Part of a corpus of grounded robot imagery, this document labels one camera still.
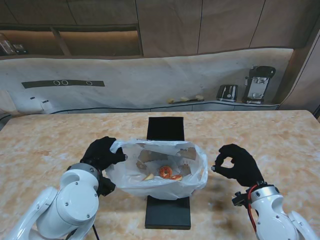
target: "black panel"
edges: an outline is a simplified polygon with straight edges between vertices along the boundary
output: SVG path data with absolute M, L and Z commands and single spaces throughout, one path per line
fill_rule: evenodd
M 159 200 L 148 196 L 145 228 L 189 230 L 191 228 L 190 198 Z
M 184 141 L 184 118 L 183 117 L 149 117 L 148 140 L 157 141 Z
M 64 87 L 64 86 L 91 86 L 104 87 L 104 81 L 83 81 L 83 80 L 45 80 L 45 81 L 26 81 L 22 82 L 25 89 L 40 87 Z
M 183 117 L 149 117 L 147 138 L 158 141 L 184 141 Z M 148 196 L 145 212 L 146 229 L 191 228 L 190 198 L 160 200 Z

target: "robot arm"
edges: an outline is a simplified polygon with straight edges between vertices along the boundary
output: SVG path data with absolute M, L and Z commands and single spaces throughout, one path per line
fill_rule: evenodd
M 258 240 L 318 240 L 308 222 L 297 212 L 286 214 L 283 210 L 284 197 L 274 185 L 264 182 L 256 161 L 243 148 L 225 145 L 211 167 L 229 179 L 236 179 L 246 193 L 236 192 L 233 205 L 245 206 Z M 233 168 L 224 168 L 224 159 L 231 157 Z M 251 209 L 256 210 L 258 220 L 255 223 Z
M 102 171 L 126 159 L 108 151 L 115 138 L 94 141 L 80 163 L 70 166 L 60 178 L 60 190 L 45 189 L 29 207 L 5 240 L 82 240 L 93 226 L 99 195 L 114 191 L 115 185 Z M 37 231 L 32 229 L 36 223 Z

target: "red cable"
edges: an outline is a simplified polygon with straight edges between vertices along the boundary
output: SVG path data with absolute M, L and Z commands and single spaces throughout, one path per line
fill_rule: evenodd
M 256 223 L 254 221 L 254 218 L 252 217 L 252 212 L 251 212 L 251 204 L 250 204 L 250 198 L 251 198 L 251 192 L 257 187 L 258 185 L 255 184 L 253 185 L 253 187 L 250 188 L 249 192 L 248 192 L 248 214 L 249 214 L 249 218 L 252 224 L 252 227 L 254 229 L 254 232 L 257 232 L 257 227 L 256 227 Z

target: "kitchen counter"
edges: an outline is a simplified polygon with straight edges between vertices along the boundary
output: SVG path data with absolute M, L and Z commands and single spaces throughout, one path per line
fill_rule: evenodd
M 28 115 L 0 131 L 0 239 L 41 190 L 59 187 L 67 167 L 104 136 L 145 139 L 148 117 L 184 117 L 185 140 L 200 146 L 213 165 L 220 147 L 237 144 L 253 155 L 264 179 L 320 235 L 320 123 L 307 111 L 143 112 Z M 235 207 L 236 180 L 209 171 L 204 189 L 190 198 L 191 230 L 145 229 L 146 198 L 116 189 L 99 198 L 95 220 L 108 240 L 255 240 L 247 211 Z M 95 240 L 92 231 L 86 240 Z

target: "food scrap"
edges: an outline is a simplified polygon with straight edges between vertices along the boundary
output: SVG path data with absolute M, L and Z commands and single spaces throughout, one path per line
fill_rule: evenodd
M 172 175 L 172 169 L 169 166 L 162 166 L 159 170 L 159 175 L 163 179 L 170 179 Z
M 171 176 L 170 179 L 171 180 L 176 180 L 176 181 L 181 181 L 182 180 L 182 175 L 178 174 L 178 175 L 174 175 L 174 176 Z
M 153 175 L 152 173 L 150 173 L 148 176 L 146 176 L 142 181 L 147 181 L 147 180 L 152 180 L 155 178 L 155 175 Z

